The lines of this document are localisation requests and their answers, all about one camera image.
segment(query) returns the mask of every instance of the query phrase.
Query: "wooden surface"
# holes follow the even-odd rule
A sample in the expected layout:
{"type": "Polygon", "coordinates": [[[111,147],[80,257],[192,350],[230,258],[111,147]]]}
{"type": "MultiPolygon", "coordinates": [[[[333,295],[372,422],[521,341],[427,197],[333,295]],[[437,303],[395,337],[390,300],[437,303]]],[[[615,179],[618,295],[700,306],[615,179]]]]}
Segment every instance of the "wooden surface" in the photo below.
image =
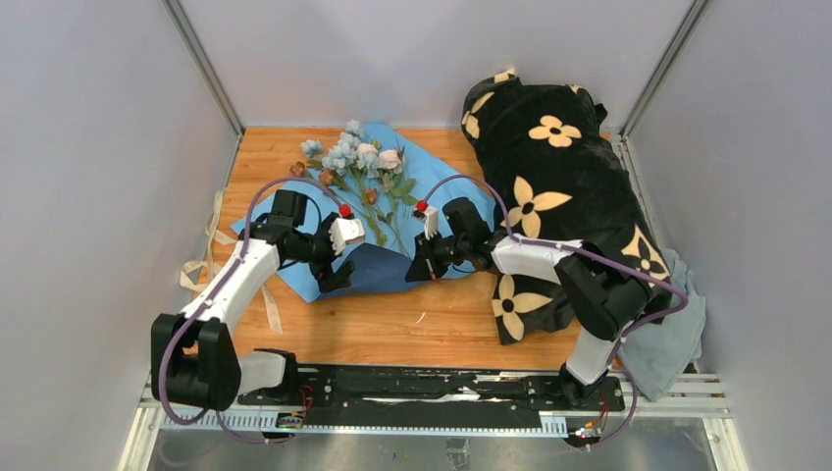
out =
{"type": "MultiPolygon", "coordinates": [[[[339,132],[249,128],[234,164],[219,229],[232,234],[231,224],[242,219],[253,194],[269,180],[289,175],[289,166],[303,160],[300,142],[320,139],[328,148],[339,132]]],[[[400,132],[457,171],[482,175],[461,131],[400,132]]],[[[216,260],[225,263],[233,247],[215,242],[216,260]]],[[[258,293],[236,327],[234,345],[238,354],[271,347],[292,351],[305,362],[559,368],[578,336],[577,323],[554,334],[530,333],[519,343],[502,346],[491,309],[494,282],[494,275],[475,273],[403,293],[309,304],[274,276],[266,286],[278,303],[284,333],[269,329],[258,293]],[[417,324],[423,312],[425,318],[417,324]]]]}

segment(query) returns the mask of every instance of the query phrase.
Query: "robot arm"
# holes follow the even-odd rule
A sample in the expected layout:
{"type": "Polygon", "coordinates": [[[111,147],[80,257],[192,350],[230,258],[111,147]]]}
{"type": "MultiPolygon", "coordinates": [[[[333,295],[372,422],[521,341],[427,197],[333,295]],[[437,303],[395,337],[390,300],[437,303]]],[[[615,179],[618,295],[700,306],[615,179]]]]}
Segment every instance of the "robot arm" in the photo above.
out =
{"type": "Polygon", "coordinates": [[[232,335],[254,294],[280,268],[281,256],[309,263],[322,292],[349,286],[354,267],[347,263],[333,271],[332,262],[348,244],[363,240],[361,222],[332,213],[314,235],[308,235],[296,230],[305,214],[304,195],[277,191],[272,211],[252,224],[245,252],[244,242],[238,242],[229,262],[201,294],[179,314],[156,318],[151,329],[151,378],[156,398],[164,350],[182,324],[197,314],[200,320],[185,332],[168,366],[170,401],[225,410],[239,394],[261,388],[294,388],[290,380],[297,370],[293,354],[263,349],[237,359],[232,335]],[[195,345],[195,354],[186,351],[195,345]]]}
{"type": "Polygon", "coordinates": [[[588,398],[605,376],[622,331],[641,316],[652,299],[650,286],[559,248],[582,247],[609,259],[618,258],[620,251],[603,241],[567,240],[543,246],[522,236],[514,240],[502,230],[492,233],[466,198],[448,202],[442,211],[453,232],[448,237],[439,234],[436,208],[417,207],[414,212],[424,222],[425,231],[416,236],[416,255],[405,279],[435,280],[449,265],[470,261],[476,270],[525,275],[561,285],[581,323],[575,349],[561,367],[561,389],[573,404],[588,398]]]}

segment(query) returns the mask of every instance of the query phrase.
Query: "beige ribbon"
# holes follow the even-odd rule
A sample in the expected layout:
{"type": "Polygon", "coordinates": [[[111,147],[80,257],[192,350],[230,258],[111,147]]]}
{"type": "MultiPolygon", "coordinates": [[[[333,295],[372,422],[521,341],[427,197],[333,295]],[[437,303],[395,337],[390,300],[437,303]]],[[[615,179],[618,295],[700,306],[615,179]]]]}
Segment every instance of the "beige ribbon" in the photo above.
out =
{"type": "MultiPolygon", "coordinates": [[[[208,288],[208,284],[211,283],[211,280],[213,280],[223,268],[223,265],[214,263],[214,251],[212,249],[213,241],[216,240],[222,245],[228,245],[236,242],[233,237],[217,229],[217,226],[220,224],[220,212],[223,208],[224,197],[225,192],[223,190],[217,191],[214,195],[214,213],[211,215],[211,220],[208,221],[208,224],[205,226],[205,234],[208,236],[208,249],[205,250],[205,260],[187,261],[184,265],[182,265],[182,270],[180,271],[180,286],[193,292],[202,292],[208,288]],[[197,275],[194,278],[199,280],[198,272],[203,268],[206,270],[205,274],[208,281],[206,283],[197,284],[191,279],[190,275],[193,274],[193,272],[197,272],[197,275]]],[[[263,294],[263,300],[266,303],[266,318],[269,320],[269,328],[278,334],[282,334],[284,332],[284,328],[281,324],[280,313],[278,312],[278,303],[275,302],[275,298],[269,290],[266,289],[265,283],[262,287],[260,287],[260,292],[263,294]]]]}

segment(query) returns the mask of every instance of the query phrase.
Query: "black pillow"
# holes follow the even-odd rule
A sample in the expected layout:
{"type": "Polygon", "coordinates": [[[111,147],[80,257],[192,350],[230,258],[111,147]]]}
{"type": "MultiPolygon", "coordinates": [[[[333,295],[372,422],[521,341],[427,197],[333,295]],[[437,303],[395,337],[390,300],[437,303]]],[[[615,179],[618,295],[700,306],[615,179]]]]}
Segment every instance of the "black pillow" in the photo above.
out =
{"type": "MultiPolygon", "coordinates": [[[[474,85],[463,110],[462,130],[515,232],[612,241],[633,268],[669,277],[628,173],[600,135],[606,110],[586,89],[524,85],[510,70],[474,85]]],[[[505,224],[498,206],[494,220],[505,224]]],[[[670,302],[669,292],[655,290],[647,312],[670,302]]],[[[502,344],[564,329],[574,316],[559,285],[520,275],[499,275],[492,305],[502,344]]]]}

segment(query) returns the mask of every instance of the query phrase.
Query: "light blue fabric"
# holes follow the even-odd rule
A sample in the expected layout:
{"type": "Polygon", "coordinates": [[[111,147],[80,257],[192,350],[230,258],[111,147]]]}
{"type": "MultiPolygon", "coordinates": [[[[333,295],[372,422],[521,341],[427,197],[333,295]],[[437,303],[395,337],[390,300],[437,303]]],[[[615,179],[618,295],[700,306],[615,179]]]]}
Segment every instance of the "light blue fabric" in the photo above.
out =
{"type": "MultiPolygon", "coordinates": [[[[663,249],[670,269],[670,283],[688,294],[685,309],[664,318],[660,324],[646,324],[627,337],[619,357],[633,374],[639,390],[649,400],[659,400],[676,383],[688,364],[702,355],[705,298],[694,288],[694,275],[675,250],[663,249]]],[[[673,296],[671,306],[679,305],[673,296]]]]}
{"type": "MultiPolygon", "coordinates": [[[[404,157],[406,159],[404,174],[407,179],[416,180],[416,184],[413,186],[410,194],[417,199],[424,197],[431,187],[433,187],[433,185],[439,180],[458,174],[458,172],[450,168],[445,162],[434,157],[413,142],[405,139],[401,136],[401,134],[394,131],[387,125],[381,123],[371,123],[365,125],[365,134],[362,140],[364,142],[369,142],[372,139],[378,140],[382,145],[382,149],[385,150],[401,147],[402,145],[404,146],[404,157]]],[[[303,158],[299,151],[298,158],[303,158]]],[[[318,178],[318,172],[313,171],[312,174],[314,178],[318,178]]],[[[320,189],[312,185],[290,182],[285,184],[283,188],[299,191],[309,196],[321,207],[323,217],[326,217],[331,212],[338,210],[330,198],[325,196],[320,189]]],[[[341,199],[349,203],[351,206],[362,209],[363,211],[358,197],[346,191],[336,189],[334,186],[332,189],[341,199]]],[[[379,202],[376,204],[379,205],[385,213],[387,213],[390,211],[388,198],[382,195],[380,190],[379,195],[379,202]]],[[[480,214],[488,222],[489,227],[493,228],[494,200],[467,180],[458,179],[444,184],[434,193],[433,196],[431,196],[430,203],[432,206],[435,206],[441,211],[442,207],[448,201],[462,196],[469,198],[474,203],[480,214]]],[[[270,196],[257,205],[254,210],[253,217],[257,217],[258,215],[267,212],[271,208],[271,205],[272,197],[270,196]]],[[[399,204],[398,222],[401,228],[401,239],[407,250],[407,258],[411,258],[413,256],[413,238],[423,230],[422,223],[409,216],[411,210],[412,208],[405,208],[399,204]]],[[[239,233],[243,229],[243,224],[243,221],[240,220],[234,223],[232,227],[239,233]]],[[[387,225],[382,223],[379,224],[383,229],[383,232],[388,237],[387,248],[395,249],[397,244],[395,243],[392,231],[387,225]]],[[[317,226],[318,213],[315,206],[310,203],[306,209],[306,221],[299,229],[304,233],[314,233],[317,226]]],[[[373,232],[367,227],[366,222],[364,226],[367,228],[367,236],[364,243],[375,244],[376,241],[373,232]]],[[[440,233],[442,236],[450,236],[451,234],[450,227],[444,218],[440,218],[440,233]]],[[[339,257],[333,264],[333,268],[337,269],[346,259],[350,259],[349,257],[352,256],[352,252],[357,246],[358,245],[349,246],[346,250],[345,256],[339,257]]],[[[385,251],[383,250],[362,249],[357,252],[352,258],[356,262],[356,272],[351,277],[353,288],[337,289],[329,294],[349,295],[369,292],[396,292],[417,287],[419,284],[406,284],[404,282],[404,273],[409,262],[404,261],[406,263],[403,263],[403,257],[395,253],[387,252],[387,254],[389,254],[390,257],[385,258],[385,251]],[[384,273],[386,275],[381,278],[381,281],[380,273],[384,273]]],[[[460,267],[460,270],[471,270],[470,264],[464,264],[460,267]]],[[[466,274],[464,273],[451,269],[448,270],[443,278],[458,279],[464,277],[465,275],[466,274]]],[[[315,299],[322,297],[321,293],[318,291],[318,284],[312,278],[312,275],[309,273],[309,267],[306,264],[299,263],[282,269],[278,272],[278,276],[280,276],[287,285],[294,289],[294,291],[307,302],[312,302],[315,299]]]]}

